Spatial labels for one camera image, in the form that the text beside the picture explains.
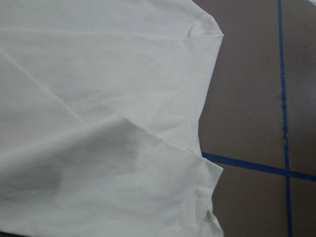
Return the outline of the cream long sleeve shirt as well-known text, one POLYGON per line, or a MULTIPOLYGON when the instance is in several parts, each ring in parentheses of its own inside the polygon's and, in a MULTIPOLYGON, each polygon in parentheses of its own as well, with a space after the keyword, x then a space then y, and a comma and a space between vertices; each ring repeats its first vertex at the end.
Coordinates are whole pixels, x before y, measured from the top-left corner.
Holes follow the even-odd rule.
POLYGON ((222 39, 191 0, 1 1, 1 232, 221 237, 198 124, 222 39))

